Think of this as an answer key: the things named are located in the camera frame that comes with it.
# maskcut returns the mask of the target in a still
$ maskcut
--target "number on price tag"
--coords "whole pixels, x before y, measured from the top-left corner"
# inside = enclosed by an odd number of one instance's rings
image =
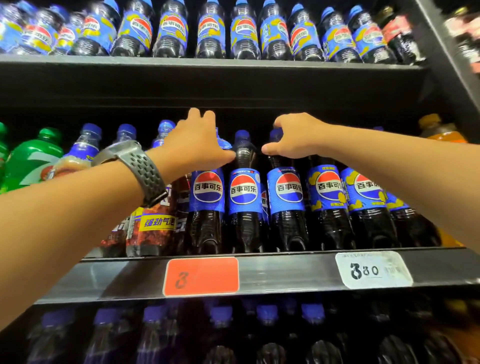
[[[165,297],[204,296],[239,290],[239,262],[233,256],[172,259],[163,285]]]
[[[351,290],[413,285],[412,276],[397,252],[337,253],[335,260],[343,284]]]

